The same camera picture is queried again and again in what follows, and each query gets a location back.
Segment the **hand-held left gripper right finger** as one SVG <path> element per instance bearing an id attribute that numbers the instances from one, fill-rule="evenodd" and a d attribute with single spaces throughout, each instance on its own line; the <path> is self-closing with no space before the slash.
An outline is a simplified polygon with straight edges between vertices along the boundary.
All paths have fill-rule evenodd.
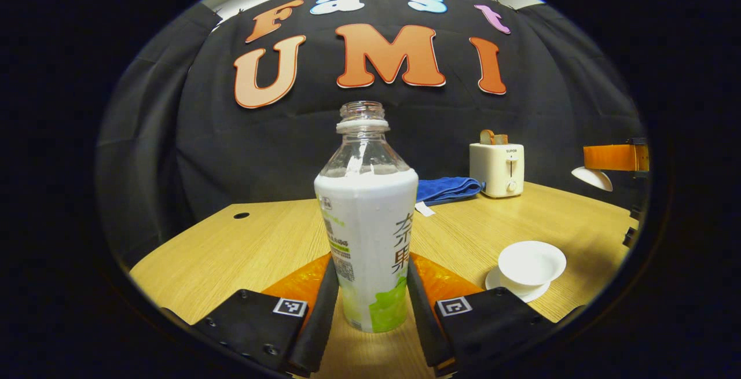
<path id="1" fill-rule="evenodd" d="M 437 377 L 503 360 L 557 328 L 508 289 L 482 289 L 418 253 L 410 254 L 407 285 Z"/>

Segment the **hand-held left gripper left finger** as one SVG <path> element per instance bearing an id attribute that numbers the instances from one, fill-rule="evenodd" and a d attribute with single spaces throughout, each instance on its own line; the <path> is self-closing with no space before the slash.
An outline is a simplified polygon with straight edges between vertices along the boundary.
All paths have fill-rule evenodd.
<path id="1" fill-rule="evenodd" d="M 320 369 L 338 289 L 326 253 L 261 292 L 233 292 L 191 329 L 264 368 L 308 377 Z"/>

